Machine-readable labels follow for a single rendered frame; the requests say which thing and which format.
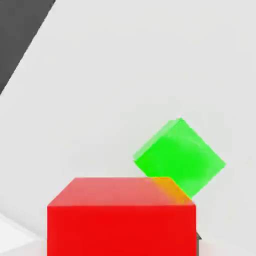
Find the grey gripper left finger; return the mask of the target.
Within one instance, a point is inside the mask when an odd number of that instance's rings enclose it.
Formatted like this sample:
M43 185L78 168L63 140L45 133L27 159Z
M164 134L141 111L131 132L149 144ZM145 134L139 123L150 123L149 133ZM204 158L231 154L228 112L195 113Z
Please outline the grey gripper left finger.
M37 238L7 252L7 256L47 256L47 240Z

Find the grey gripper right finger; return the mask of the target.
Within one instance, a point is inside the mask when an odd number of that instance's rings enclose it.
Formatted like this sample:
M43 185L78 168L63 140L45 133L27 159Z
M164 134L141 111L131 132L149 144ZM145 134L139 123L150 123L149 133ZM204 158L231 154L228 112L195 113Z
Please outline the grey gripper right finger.
M196 256L235 256L229 247L210 241L196 232Z

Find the small red cube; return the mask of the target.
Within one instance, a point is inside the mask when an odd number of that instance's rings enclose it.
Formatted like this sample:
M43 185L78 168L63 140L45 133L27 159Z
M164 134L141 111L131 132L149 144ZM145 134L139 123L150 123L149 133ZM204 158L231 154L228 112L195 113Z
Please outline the small red cube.
M197 256L196 205L169 177L75 178L47 206L47 256Z

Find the small green cube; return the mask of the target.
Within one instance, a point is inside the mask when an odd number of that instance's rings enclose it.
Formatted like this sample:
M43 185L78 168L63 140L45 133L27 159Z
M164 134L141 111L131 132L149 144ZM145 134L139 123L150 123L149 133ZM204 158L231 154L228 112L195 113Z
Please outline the small green cube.
M170 177L190 198L226 165L183 118L168 121L133 160L148 177Z

